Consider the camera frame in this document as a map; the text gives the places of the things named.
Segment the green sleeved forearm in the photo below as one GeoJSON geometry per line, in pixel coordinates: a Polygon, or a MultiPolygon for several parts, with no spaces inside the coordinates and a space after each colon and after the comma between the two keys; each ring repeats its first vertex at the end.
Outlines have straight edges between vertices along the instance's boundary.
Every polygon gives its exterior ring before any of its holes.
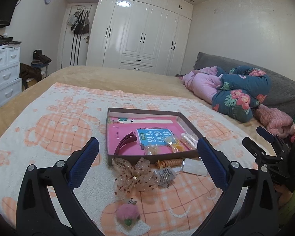
{"type": "Polygon", "coordinates": [[[279,197],[279,225],[286,225],[295,214],[295,191],[290,192],[284,185],[275,186],[279,197]]]}

